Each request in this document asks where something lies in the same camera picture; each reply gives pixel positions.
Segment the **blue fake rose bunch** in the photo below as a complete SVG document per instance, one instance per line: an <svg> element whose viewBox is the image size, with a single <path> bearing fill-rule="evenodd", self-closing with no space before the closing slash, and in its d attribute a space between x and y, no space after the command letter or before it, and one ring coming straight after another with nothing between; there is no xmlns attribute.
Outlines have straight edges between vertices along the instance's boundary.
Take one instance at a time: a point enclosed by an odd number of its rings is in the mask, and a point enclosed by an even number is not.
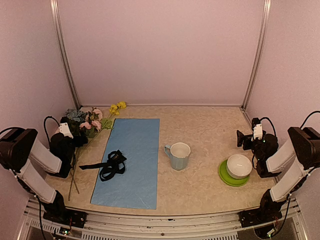
<svg viewBox="0 0 320 240"><path fill-rule="evenodd" d="M80 136L80 125L86 121L87 113L82 110L69 108L65 112L66 122L72 135Z"/></svg>

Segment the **black ribbon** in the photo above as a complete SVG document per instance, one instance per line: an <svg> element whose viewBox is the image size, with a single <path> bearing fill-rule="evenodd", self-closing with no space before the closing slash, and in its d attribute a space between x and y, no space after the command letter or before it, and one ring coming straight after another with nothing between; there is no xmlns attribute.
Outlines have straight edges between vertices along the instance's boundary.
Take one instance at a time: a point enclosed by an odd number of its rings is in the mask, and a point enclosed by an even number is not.
<svg viewBox="0 0 320 240"><path fill-rule="evenodd" d="M102 182L111 180L116 174L124 174L126 171L125 161L126 157L122 154L120 150L112 151L107 156L106 162L90 164L90 165L80 165L81 170L89 169L100 169L99 178Z"/></svg>

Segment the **light blue ceramic mug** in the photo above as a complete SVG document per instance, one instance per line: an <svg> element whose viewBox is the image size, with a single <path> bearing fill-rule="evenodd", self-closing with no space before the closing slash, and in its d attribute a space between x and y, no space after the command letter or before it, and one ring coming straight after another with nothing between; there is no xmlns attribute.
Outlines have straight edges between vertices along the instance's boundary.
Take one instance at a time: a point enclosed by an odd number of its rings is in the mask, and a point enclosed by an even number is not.
<svg viewBox="0 0 320 240"><path fill-rule="evenodd" d="M165 145L164 152L170 159L171 167L176 171L184 170L189 162L191 148L183 142Z"/></svg>

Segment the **blue wrapping paper sheet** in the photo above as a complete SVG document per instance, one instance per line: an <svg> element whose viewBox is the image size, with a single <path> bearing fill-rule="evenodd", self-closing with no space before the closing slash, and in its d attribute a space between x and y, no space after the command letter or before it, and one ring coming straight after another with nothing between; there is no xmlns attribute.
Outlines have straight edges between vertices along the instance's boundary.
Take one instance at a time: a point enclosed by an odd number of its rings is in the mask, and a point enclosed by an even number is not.
<svg viewBox="0 0 320 240"><path fill-rule="evenodd" d="M115 120L107 141L103 162L119 150L126 158L123 174L110 180L97 178L91 204L108 207L154 210L157 207L157 179L160 120Z"/></svg>

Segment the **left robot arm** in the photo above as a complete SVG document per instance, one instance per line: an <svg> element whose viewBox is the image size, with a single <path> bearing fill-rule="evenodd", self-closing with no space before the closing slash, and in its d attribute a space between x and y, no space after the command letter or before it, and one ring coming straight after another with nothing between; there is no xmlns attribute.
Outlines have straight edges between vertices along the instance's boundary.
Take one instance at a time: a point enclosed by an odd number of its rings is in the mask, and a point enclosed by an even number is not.
<svg viewBox="0 0 320 240"><path fill-rule="evenodd" d="M0 164L37 198L44 208L43 218L83 228L87 213L66 208L63 195L50 186L33 165L36 162L49 175L65 179L71 174L75 151L72 138L62 133L54 134L46 148L34 128L9 127L0 132Z"/></svg>

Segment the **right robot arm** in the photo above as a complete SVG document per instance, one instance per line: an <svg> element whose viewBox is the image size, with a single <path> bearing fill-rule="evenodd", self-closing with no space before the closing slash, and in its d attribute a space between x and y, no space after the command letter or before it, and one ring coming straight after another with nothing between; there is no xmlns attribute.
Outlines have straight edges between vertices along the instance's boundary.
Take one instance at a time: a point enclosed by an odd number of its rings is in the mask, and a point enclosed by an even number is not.
<svg viewBox="0 0 320 240"><path fill-rule="evenodd" d="M261 178L280 176L280 180L263 194L258 208L239 213L243 228L281 219L281 208L290 195L320 166L319 132L312 127L290 127L288 134L289 139L279 146L277 137L272 134L251 140L237 132L237 145L252 150L258 175Z"/></svg>

